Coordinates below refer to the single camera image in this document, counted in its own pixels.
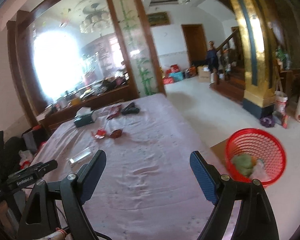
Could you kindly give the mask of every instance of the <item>screw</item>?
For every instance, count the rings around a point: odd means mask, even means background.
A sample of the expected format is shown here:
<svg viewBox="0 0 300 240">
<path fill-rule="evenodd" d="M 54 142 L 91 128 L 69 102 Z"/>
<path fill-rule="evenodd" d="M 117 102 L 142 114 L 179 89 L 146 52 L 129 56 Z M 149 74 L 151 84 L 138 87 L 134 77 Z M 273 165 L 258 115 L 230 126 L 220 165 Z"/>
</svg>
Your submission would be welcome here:
<svg viewBox="0 0 300 240">
<path fill-rule="evenodd" d="M 42 185 L 44 183 L 44 179 L 39 179 L 38 181 L 37 181 L 37 185 Z"/>
<path fill-rule="evenodd" d="M 230 177 L 226 174 L 222 174 L 221 179 L 224 180 L 224 181 L 228 181 L 230 179 Z"/>
<path fill-rule="evenodd" d="M 74 179 L 75 179 L 75 174 L 70 173 L 70 174 L 67 176 L 67 179 L 69 179 L 69 180 L 74 180 Z"/>
<path fill-rule="evenodd" d="M 261 184 L 260 180 L 258 180 L 258 179 L 254 179 L 252 182 L 254 185 L 257 185 L 257 186 L 259 186 Z"/>
</svg>

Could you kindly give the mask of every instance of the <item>wooden door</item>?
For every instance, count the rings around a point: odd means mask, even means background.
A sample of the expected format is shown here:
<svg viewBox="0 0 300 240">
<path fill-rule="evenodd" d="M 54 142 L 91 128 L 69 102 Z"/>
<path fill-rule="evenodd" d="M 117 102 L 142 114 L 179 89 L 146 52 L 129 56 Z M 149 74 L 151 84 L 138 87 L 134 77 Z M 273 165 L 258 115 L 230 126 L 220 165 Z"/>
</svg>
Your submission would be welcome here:
<svg viewBox="0 0 300 240">
<path fill-rule="evenodd" d="M 186 40 L 190 63 L 205 60 L 207 55 L 207 43 L 202 24 L 181 26 Z"/>
</svg>

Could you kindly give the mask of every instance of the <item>bed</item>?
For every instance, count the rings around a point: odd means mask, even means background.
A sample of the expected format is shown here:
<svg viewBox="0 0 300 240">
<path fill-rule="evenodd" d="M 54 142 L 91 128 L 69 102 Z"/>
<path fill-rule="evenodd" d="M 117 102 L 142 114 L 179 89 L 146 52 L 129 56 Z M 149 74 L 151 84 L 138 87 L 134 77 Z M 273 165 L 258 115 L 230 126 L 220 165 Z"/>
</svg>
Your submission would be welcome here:
<svg viewBox="0 0 300 240">
<path fill-rule="evenodd" d="M 141 109 L 136 115 L 106 120 L 109 107 L 105 107 L 97 110 L 93 124 L 76 128 L 73 121 L 63 123 L 33 163 L 55 159 L 58 168 L 45 179 L 56 181 L 80 168 L 70 168 L 67 158 L 86 147 L 104 150 L 105 170 L 83 206 L 96 231 L 112 239 L 195 240 L 213 205 L 193 175 L 189 155 L 198 150 L 221 174 L 226 170 L 164 95 L 134 102 Z M 98 128 L 107 132 L 123 128 L 123 135 L 95 140 L 91 131 Z M 239 203 L 235 203 L 224 239 L 231 238 L 238 212 Z"/>
</svg>

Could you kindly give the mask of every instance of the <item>red bucket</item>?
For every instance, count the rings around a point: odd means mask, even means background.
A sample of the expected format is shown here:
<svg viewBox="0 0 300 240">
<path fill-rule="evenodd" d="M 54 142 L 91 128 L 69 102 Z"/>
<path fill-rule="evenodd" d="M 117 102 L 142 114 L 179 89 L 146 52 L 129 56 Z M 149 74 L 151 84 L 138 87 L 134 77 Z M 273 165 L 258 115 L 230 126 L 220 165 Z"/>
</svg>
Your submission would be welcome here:
<svg viewBox="0 0 300 240">
<path fill-rule="evenodd" d="M 285 151 L 273 135 L 260 129 L 242 129 L 231 135 L 226 145 L 226 168 L 232 179 L 236 181 L 251 182 L 249 178 L 240 174 L 231 163 L 233 156 L 242 153 L 261 159 L 265 164 L 266 173 L 271 179 L 262 181 L 263 186 L 269 186 L 276 182 L 286 167 Z"/>
</svg>

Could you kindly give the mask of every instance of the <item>white floor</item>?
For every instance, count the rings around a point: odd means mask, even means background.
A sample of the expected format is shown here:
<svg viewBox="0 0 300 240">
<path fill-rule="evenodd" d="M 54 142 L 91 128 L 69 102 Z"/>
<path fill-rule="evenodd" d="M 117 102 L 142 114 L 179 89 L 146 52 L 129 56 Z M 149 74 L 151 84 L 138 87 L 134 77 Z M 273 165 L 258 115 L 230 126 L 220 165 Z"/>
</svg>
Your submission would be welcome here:
<svg viewBox="0 0 300 240">
<path fill-rule="evenodd" d="M 280 240 L 289 239 L 300 224 L 300 123 L 289 118 L 288 128 L 262 127 L 242 107 L 199 83 L 197 77 L 165 86 L 168 99 L 209 147 L 243 128 L 260 128 L 277 137 L 287 155 L 283 176 L 266 189 Z"/>
</svg>

